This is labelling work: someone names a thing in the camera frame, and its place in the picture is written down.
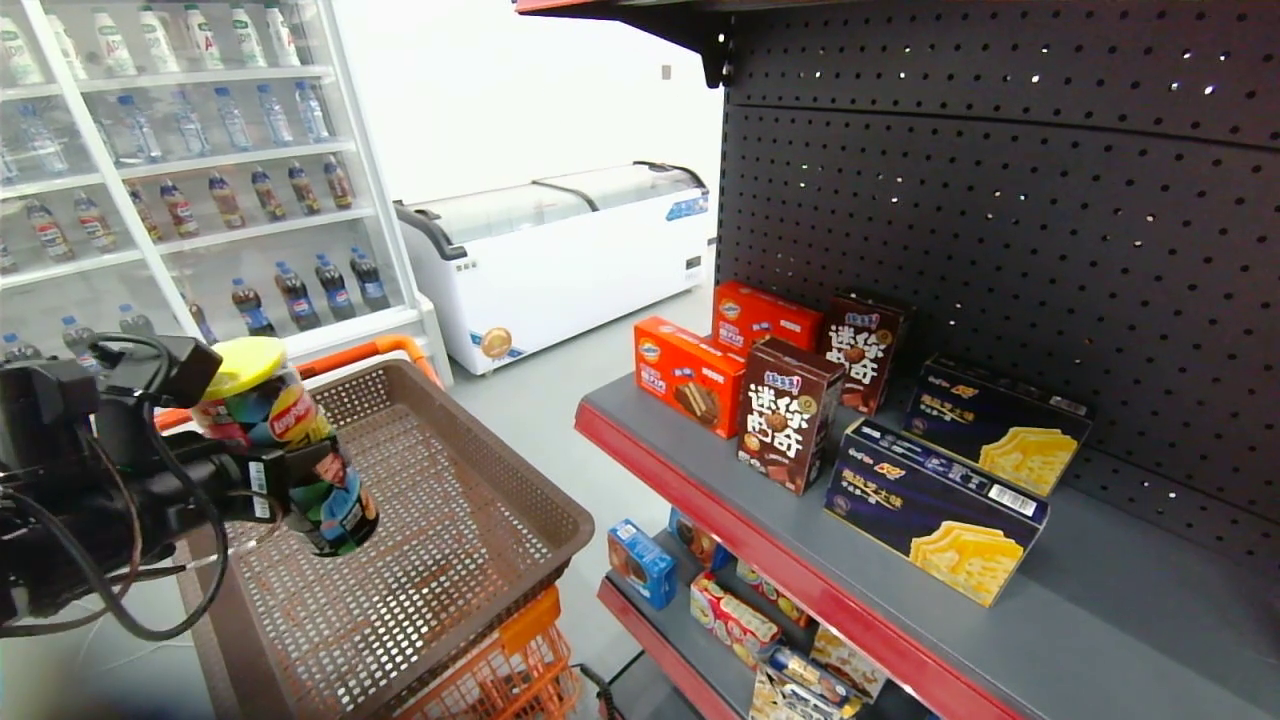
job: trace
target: dark blue cracker box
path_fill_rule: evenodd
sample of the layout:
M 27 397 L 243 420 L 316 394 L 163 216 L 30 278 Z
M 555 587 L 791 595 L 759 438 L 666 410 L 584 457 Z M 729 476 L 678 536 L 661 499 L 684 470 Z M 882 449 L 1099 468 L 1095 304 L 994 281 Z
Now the dark blue cracker box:
M 676 597 L 676 561 L 631 520 L 609 528 L 609 565 L 654 609 Z
M 845 430 L 827 510 L 984 607 L 1048 519 L 1048 502 L 872 420 Z
M 1047 497 L 1093 425 L 1074 400 L 942 355 L 920 370 L 906 432 Z

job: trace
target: orange snack box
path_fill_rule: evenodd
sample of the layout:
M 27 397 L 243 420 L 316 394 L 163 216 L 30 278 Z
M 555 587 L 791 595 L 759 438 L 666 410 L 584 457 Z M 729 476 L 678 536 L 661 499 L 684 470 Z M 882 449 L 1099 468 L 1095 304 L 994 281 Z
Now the orange snack box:
M 814 352 L 822 331 L 822 313 L 731 281 L 716 286 L 712 305 L 714 342 L 730 352 L 746 355 L 751 346 L 776 337 Z
M 737 436 L 746 360 L 654 315 L 636 323 L 636 384 L 722 438 Z

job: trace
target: yellow lid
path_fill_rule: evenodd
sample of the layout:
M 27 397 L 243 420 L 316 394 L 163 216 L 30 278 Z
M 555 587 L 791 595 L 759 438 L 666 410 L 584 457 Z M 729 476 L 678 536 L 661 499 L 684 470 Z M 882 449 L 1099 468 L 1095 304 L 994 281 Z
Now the yellow lid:
M 223 356 L 223 365 L 205 391 L 201 402 L 239 395 L 271 377 L 284 364 L 284 341 L 274 337 L 238 337 L 219 342 L 214 351 Z

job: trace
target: red shelf edge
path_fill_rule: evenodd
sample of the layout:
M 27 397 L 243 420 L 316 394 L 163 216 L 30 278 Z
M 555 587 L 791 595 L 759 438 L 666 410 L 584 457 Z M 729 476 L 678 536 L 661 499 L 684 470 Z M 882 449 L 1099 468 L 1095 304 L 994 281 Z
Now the red shelf edge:
M 918 641 L 845 594 L 840 585 L 808 566 L 790 548 L 755 530 L 748 518 L 721 503 L 713 493 L 590 404 L 579 402 L 573 428 L 667 502 L 689 515 L 694 523 L 719 537 L 760 574 L 786 588 L 801 606 L 813 610 L 841 634 L 854 638 L 899 684 L 940 716 L 1020 720 L 1019 714 L 984 688 L 952 670 Z
M 640 647 L 649 653 L 649 657 L 658 664 L 663 675 L 671 680 L 685 696 L 698 712 L 707 720 L 742 720 L 732 705 L 724 701 L 716 692 L 716 688 L 707 684 L 707 680 L 698 674 L 684 657 L 671 647 L 667 638 L 662 637 L 649 620 L 631 605 L 608 578 L 600 580 L 600 589 L 595 597 L 622 623 L 622 626 L 640 643 Z

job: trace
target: snack can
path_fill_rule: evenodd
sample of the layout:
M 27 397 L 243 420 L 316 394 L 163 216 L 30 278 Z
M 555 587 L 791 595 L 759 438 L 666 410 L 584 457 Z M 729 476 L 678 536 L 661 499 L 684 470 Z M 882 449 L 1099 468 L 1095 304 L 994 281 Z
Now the snack can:
M 338 445 L 324 409 L 289 365 L 284 343 L 242 337 L 214 350 L 223 365 L 192 418 L 207 437 L 232 446 L 294 450 L 328 442 L 332 452 L 310 477 L 289 487 L 285 524 L 305 534 L 323 557 L 346 555 L 378 528 L 378 506 L 360 473 Z M 264 488 L 253 488 L 262 491 Z

